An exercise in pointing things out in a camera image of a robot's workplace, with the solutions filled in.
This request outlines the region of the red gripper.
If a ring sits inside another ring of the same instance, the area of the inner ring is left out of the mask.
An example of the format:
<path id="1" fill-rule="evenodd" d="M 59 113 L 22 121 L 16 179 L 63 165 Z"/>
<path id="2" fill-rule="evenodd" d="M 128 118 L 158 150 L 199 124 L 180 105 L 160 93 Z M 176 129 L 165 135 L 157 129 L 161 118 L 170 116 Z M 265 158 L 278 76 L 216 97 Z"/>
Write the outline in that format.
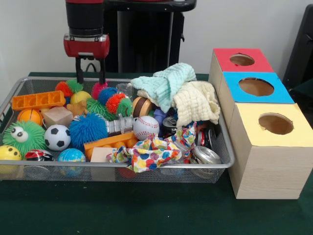
<path id="1" fill-rule="evenodd" d="M 76 79 L 79 84 L 84 83 L 83 71 L 81 69 L 81 58 L 83 56 L 99 59 L 100 72 L 99 83 L 104 84 L 105 58 L 110 51 L 110 38 L 108 34 L 100 37 L 80 38 L 70 34 L 64 35 L 64 49 L 68 57 L 75 57 Z"/>

